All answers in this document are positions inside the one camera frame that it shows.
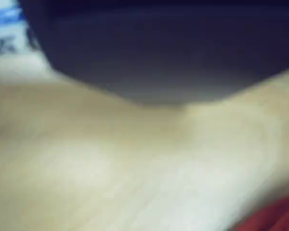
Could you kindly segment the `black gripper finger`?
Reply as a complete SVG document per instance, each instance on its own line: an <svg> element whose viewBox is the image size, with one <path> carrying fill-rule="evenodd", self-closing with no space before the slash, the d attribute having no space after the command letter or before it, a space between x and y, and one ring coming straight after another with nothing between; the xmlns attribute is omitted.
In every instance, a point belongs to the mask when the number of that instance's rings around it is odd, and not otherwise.
<svg viewBox="0 0 289 231"><path fill-rule="evenodd" d="M123 98L225 98L289 69L289 0L22 0L51 67Z"/></svg>

